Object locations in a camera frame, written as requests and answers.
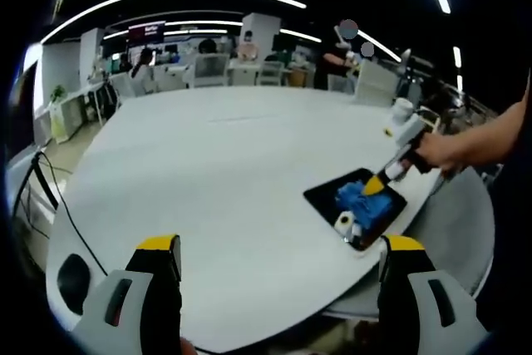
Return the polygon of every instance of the blue cloth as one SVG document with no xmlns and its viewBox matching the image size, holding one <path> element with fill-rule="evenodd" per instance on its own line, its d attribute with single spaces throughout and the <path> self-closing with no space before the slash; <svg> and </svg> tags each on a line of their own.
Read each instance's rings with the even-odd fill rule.
<svg viewBox="0 0 532 355">
<path fill-rule="evenodd" d="M 341 211 L 352 211 L 364 230 L 392 207 L 392 199 L 386 194 L 363 195 L 364 184 L 359 180 L 347 183 L 336 194 L 336 204 Z"/>
</svg>

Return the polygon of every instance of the white round table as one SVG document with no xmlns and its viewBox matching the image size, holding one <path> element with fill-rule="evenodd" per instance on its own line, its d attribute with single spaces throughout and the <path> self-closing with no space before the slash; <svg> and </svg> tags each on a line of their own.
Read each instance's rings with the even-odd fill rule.
<svg viewBox="0 0 532 355">
<path fill-rule="evenodd" d="M 280 333 L 329 305 L 378 262 L 363 258 L 303 198 L 361 167 L 379 170 L 397 151 L 383 134 L 388 110 L 351 96 L 280 87 L 176 91 L 127 101 L 70 178 L 72 218 L 110 272 L 145 238 L 181 237 L 181 334 L 223 353 Z M 400 234 L 438 171 L 412 169 L 396 186 L 407 207 L 388 230 Z M 62 205 L 52 228 L 47 296 L 60 323 L 79 317 L 57 289 L 71 253 L 103 274 Z"/>
</svg>

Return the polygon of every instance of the potted plant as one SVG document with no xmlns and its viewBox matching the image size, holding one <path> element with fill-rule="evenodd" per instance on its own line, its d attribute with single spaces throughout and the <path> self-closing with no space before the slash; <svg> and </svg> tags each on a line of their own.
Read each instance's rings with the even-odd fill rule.
<svg viewBox="0 0 532 355">
<path fill-rule="evenodd" d="M 67 91 L 65 90 L 65 88 L 61 85 L 57 85 L 56 88 L 53 90 L 52 94 L 50 95 L 50 100 L 52 101 L 52 103 L 55 103 L 65 97 L 66 94 Z"/>
</svg>

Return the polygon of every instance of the white tape roll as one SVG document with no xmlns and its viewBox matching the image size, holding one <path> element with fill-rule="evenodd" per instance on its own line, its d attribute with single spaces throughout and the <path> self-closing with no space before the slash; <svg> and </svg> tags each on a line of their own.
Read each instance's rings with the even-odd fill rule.
<svg viewBox="0 0 532 355">
<path fill-rule="evenodd" d="M 343 211 L 340 216 L 338 216 L 338 219 L 336 223 L 334 224 L 334 229 L 342 236 L 342 237 L 350 237 L 351 236 L 351 229 L 352 224 L 355 220 L 355 215 L 351 211 Z"/>
</svg>

